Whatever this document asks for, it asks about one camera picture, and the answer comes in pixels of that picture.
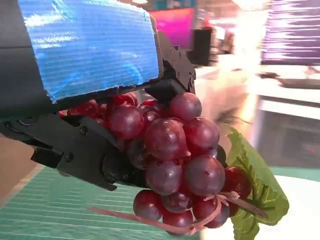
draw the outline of blue tape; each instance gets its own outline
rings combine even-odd
[[[18,0],[52,102],[158,77],[149,13],[116,0]]]

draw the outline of white table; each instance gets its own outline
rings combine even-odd
[[[247,93],[260,96],[259,109],[320,120],[320,89],[285,88],[276,79],[253,77]]]
[[[320,217],[320,182],[301,178],[276,176],[286,194],[290,208],[277,225],[259,224],[255,240],[318,240]],[[206,229],[202,240],[233,240],[233,225],[230,219],[218,229]]]

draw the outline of grape leaf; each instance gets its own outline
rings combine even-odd
[[[276,225],[288,213],[289,201],[275,176],[247,140],[231,127],[228,135],[231,150],[226,162],[229,166],[240,167],[250,176],[252,192],[248,202],[264,210],[268,219],[252,215],[242,209],[231,218],[235,240],[253,240],[259,232],[259,223]]]

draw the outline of monitor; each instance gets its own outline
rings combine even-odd
[[[262,64],[320,64],[319,0],[272,0]]]
[[[156,28],[165,33],[171,43],[185,50],[192,49],[192,28],[195,18],[193,8],[175,8],[149,12],[156,21]]]

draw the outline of green striped mat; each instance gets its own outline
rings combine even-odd
[[[109,192],[44,168],[0,208],[0,240],[174,239],[155,227],[86,209],[91,206],[133,213],[138,191],[119,185],[115,192]],[[199,235],[185,238],[199,239]]]

